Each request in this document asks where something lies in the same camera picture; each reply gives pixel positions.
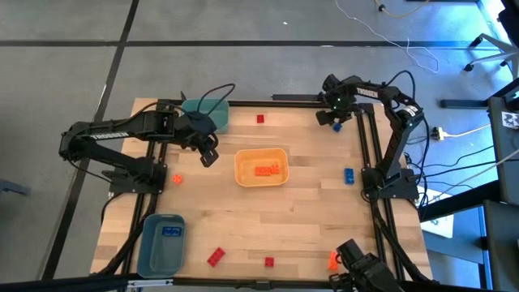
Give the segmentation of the teal plastic bin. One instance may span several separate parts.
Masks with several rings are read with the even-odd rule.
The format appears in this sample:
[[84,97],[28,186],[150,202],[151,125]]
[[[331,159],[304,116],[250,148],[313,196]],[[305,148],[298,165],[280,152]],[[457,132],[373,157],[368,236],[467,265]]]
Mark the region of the teal plastic bin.
[[199,111],[202,114],[209,113],[217,127],[217,134],[225,134],[229,122],[229,103],[227,101],[218,102],[216,98],[199,100],[186,100],[182,103],[182,108],[188,112]]

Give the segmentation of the black crossbeam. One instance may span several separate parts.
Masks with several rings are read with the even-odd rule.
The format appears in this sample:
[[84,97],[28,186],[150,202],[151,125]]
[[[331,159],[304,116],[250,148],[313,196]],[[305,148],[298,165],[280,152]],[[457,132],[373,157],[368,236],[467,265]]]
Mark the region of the black crossbeam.
[[[171,277],[172,286],[199,286],[216,288],[251,289],[269,291],[275,289],[331,290],[329,281],[281,281],[281,280],[217,280]],[[127,282],[143,279],[137,274],[115,276],[91,276],[39,281],[0,283],[0,292],[107,292],[128,289]],[[463,286],[448,286],[436,281],[398,281],[405,292],[508,292],[485,290]]]

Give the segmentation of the silver frame bracket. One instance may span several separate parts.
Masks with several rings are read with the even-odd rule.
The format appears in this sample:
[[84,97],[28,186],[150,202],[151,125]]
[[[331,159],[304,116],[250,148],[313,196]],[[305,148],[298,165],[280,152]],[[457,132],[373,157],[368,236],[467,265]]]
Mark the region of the silver frame bracket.
[[170,279],[152,279],[152,280],[131,280],[127,282],[128,289],[140,289],[147,287],[162,287],[162,286],[172,286],[174,284],[174,280]]

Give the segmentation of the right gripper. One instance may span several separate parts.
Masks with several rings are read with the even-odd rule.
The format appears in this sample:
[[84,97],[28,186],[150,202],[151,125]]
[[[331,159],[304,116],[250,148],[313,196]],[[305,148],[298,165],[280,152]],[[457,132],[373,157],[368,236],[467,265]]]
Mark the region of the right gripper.
[[352,90],[354,89],[353,84],[357,82],[356,75],[351,75],[343,80],[339,80],[334,74],[326,77],[322,85],[322,102],[330,110],[321,110],[316,113],[320,126],[332,125],[336,118],[339,118],[339,123],[347,122],[352,118],[352,106],[356,102]]

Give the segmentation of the black mount bar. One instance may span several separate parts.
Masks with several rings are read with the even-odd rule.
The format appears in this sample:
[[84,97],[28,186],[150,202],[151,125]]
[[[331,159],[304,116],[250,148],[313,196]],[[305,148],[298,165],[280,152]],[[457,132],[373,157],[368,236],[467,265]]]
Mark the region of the black mount bar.
[[315,94],[273,94],[273,101],[320,102]]

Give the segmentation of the long red block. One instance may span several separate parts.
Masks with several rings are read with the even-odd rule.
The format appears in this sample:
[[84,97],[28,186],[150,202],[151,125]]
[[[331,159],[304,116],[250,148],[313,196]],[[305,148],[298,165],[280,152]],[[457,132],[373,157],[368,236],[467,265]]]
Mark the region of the long red block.
[[225,254],[226,252],[221,247],[217,247],[215,251],[208,257],[208,264],[214,268],[221,261]]

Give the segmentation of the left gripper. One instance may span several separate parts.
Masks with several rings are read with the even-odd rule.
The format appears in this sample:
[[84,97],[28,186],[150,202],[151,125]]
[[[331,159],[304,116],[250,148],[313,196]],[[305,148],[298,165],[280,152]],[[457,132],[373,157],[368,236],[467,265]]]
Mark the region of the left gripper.
[[192,151],[199,150],[202,165],[208,168],[219,158],[216,130],[209,116],[191,111],[174,120],[174,144]]

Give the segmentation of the white paper sheet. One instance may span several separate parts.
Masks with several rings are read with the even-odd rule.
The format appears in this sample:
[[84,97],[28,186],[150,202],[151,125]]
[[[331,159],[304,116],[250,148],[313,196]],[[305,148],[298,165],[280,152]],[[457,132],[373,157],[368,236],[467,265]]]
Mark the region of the white paper sheet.
[[[445,199],[450,197],[449,194],[441,195],[440,191],[434,191],[432,189],[428,189],[426,191],[430,203],[435,203],[440,199]],[[426,231],[431,234],[439,235],[443,238],[452,238],[453,237],[453,226],[454,226],[454,216],[447,215],[445,217],[436,218],[430,221],[425,221],[420,223],[422,231]]]

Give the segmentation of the white fiducial tag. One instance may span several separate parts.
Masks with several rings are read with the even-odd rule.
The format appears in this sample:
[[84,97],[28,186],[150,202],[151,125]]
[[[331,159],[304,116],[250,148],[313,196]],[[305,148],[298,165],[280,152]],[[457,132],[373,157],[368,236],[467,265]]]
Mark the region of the white fiducial tag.
[[519,129],[519,114],[517,113],[502,111],[501,121],[504,127]]

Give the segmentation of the blue-grey plastic bin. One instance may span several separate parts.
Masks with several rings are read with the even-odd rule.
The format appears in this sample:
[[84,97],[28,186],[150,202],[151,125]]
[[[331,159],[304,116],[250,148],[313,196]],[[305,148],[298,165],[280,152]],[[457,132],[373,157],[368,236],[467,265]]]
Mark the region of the blue-grey plastic bin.
[[[182,227],[179,237],[161,235],[164,226]],[[153,214],[144,221],[137,273],[144,278],[172,277],[183,265],[187,230],[177,214]]]

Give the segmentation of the black stand foot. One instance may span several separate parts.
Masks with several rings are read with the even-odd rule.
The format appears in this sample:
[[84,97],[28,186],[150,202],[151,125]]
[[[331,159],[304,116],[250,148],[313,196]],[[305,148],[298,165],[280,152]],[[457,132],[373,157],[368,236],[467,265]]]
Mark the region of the black stand foot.
[[440,100],[440,107],[444,109],[485,109],[487,108],[487,101],[477,100]]

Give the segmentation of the grey chair leg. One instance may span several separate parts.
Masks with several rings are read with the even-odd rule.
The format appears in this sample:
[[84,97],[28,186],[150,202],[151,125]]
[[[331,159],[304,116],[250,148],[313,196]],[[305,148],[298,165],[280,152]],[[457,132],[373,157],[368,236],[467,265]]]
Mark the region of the grey chair leg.
[[19,195],[28,195],[30,189],[17,183],[0,178],[0,193],[2,192],[14,192]]

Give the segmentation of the black bulky device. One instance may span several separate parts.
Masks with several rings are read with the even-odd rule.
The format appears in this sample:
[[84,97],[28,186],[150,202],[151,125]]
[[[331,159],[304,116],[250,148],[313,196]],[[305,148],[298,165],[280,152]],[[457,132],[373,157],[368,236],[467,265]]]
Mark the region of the black bulky device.
[[347,273],[328,277],[333,292],[405,292],[387,265],[371,253],[363,254],[353,239],[336,252]]

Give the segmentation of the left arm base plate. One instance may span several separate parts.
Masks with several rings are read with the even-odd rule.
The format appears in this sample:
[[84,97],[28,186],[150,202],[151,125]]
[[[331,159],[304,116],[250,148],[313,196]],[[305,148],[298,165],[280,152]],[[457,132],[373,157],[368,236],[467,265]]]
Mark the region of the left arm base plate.
[[147,177],[143,174],[130,174],[128,170],[116,167],[113,171],[106,170],[105,174],[111,184],[109,191],[113,193],[161,193],[165,185],[168,167],[163,163],[153,165],[152,174]]

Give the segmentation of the office chair with white base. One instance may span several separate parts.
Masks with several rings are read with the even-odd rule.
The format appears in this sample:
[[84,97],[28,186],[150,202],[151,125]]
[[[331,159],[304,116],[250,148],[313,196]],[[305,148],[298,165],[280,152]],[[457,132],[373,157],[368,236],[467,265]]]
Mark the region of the office chair with white base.
[[476,58],[467,63],[464,71],[472,71],[474,65],[478,63],[501,60],[502,67],[511,62],[513,79],[519,78],[519,0],[500,0],[504,9],[498,14],[498,20],[507,33],[510,43],[500,41],[493,36],[485,33],[479,34],[470,44],[470,48],[475,48],[482,41],[488,41],[500,50],[499,54],[494,54],[484,58]]

